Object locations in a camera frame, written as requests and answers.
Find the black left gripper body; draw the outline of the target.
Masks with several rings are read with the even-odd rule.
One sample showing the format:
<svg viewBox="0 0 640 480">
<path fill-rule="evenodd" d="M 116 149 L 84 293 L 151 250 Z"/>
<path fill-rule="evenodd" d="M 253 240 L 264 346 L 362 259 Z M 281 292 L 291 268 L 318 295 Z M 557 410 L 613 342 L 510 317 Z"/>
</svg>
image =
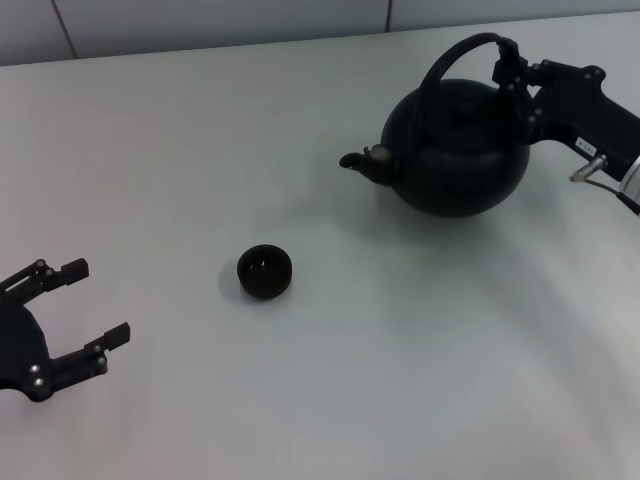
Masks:
<svg viewBox="0 0 640 480">
<path fill-rule="evenodd" d="M 23 305 L 1 301 L 1 389 L 52 393 L 52 359 L 44 333 Z"/>
</svg>

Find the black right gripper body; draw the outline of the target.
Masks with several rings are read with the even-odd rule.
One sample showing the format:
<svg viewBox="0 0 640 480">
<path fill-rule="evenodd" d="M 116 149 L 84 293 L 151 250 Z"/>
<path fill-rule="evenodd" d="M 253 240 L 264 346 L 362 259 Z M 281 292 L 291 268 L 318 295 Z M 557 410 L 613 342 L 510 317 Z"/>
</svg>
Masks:
<svg viewBox="0 0 640 480">
<path fill-rule="evenodd" d="M 639 158 L 639 117 L 602 91 L 603 69 L 544 60 L 529 68 L 533 96 L 532 144 L 559 142 L 585 160 L 603 155 L 604 172 L 621 181 Z"/>
</svg>

